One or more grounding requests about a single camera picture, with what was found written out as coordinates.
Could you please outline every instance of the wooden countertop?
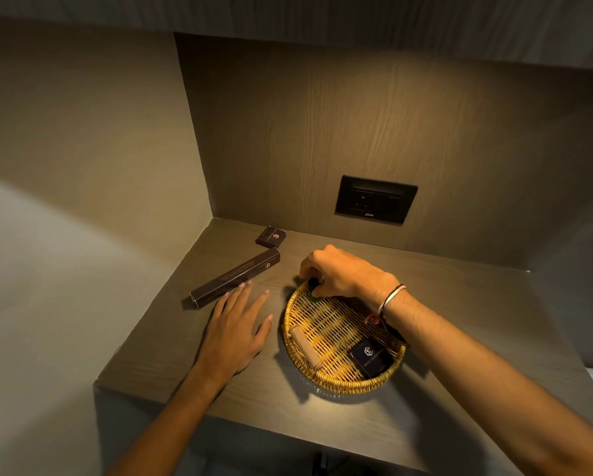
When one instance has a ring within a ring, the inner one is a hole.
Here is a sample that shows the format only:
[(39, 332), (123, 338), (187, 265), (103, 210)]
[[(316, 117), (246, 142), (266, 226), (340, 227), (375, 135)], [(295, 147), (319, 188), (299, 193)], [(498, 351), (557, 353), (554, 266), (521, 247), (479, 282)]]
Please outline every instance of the wooden countertop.
[[(262, 229), (213, 219), (96, 385), (168, 401), (193, 364), (213, 306), (184, 311), (181, 300), (265, 250), (254, 243)], [(275, 314), (273, 331), (261, 354), (215, 400), (210, 415), (429, 472), (519, 473), (412, 351), (387, 384), (361, 396), (319, 390), (294, 367), (278, 316), (297, 286), (301, 260), (330, 243), (395, 273), (420, 301), (593, 424), (592, 380), (531, 290), (528, 273), (293, 231), (280, 247), (281, 262), (254, 279), (253, 297), (270, 289), (260, 319)]]

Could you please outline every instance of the basket rim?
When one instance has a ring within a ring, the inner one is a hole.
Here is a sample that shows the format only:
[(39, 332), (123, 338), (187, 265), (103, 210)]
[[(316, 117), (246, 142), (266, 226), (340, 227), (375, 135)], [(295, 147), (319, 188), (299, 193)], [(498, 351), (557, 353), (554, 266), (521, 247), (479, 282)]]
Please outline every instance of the basket rim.
[(283, 320), (283, 340), (285, 343), (285, 348), (287, 349), (287, 353), (290, 356), (290, 359), (294, 363), (294, 365), (301, 371), (301, 373), (307, 377), (310, 381), (323, 387), (324, 389), (338, 392), (338, 393), (364, 393), (369, 392), (373, 389), (380, 387), (384, 384), (391, 375), (400, 367), (402, 364), (402, 359), (404, 357), (404, 353), (406, 350), (406, 345), (402, 344), (400, 350), (394, 356), (394, 362), (387, 370), (376, 377), (372, 377), (371, 379), (365, 379), (364, 381), (340, 381), (339, 379), (335, 379), (333, 377), (320, 375), (315, 373), (312, 367), (309, 365), (307, 360), (300, 354), (299, 350), (296, 347), (296, 344), (292, 341), (292, 336), (288, 333), (288, 325), (287, 325), (287, 318), (289, 317), (292, 307), (294, 306), (294, 302), (296, 299), (301, 296), (307, 290), (307, 281), (303, 282), (292, 294), (289, 301), (287, 302), (287, 306), (285, 307), (285, 316)]

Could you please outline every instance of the black wall socket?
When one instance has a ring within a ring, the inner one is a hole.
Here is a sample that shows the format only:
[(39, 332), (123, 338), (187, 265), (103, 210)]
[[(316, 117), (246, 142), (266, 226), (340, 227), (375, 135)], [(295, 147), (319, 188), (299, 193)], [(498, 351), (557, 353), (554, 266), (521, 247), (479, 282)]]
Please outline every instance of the black wall socket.
[(336, 213), (402, 224), (417, 192), (417, 185), (343, 175)]

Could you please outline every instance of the round woven basket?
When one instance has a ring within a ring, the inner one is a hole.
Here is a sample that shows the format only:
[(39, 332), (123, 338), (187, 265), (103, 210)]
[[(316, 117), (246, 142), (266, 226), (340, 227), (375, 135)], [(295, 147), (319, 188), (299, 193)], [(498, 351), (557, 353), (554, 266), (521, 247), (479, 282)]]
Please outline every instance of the round woven basket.
[[(320, 387), (339, 394), (363, 394), (384, 384), (396, 371), (404, 357), (405, 346), (386, 330), (365, 324), (364, 316), (336, 297), (322, 297), (312, 302), (307, 282), (302, 284), (287, 303), (283, 324), (285, 348), (302, 374)], [(314, 372), (289, 334), (299, 326), (320, 356), (324, 366)], [(379, 376), (365, 379), (350, 359), (348, 352), (355, 345), (373, 337), (394, 358), (394, 363)]]

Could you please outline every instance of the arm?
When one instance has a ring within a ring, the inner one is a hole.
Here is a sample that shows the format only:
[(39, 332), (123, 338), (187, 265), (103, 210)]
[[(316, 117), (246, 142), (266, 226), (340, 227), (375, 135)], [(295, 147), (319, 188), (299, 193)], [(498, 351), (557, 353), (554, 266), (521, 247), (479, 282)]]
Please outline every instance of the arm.
[(174, 473), (197, 424), (213, 399), (237, 372), (261, 352), (272, 327), (269, 315), (253, 334), (253, 325), (268, 291), (248, 310), (252, 282), (224, 295), (208, 323), (197, 364), (172, 400), (106, 476), (164, 476)]
[[(333, 246), (301, 264), (301, 278), (320, 271), (313, 296), (359, 297), (378, 307), (399, 284)], [(388, 322), (435, 377), (526, 475), (593, 475), (593, 428), (497, 354), (401, 291)]]

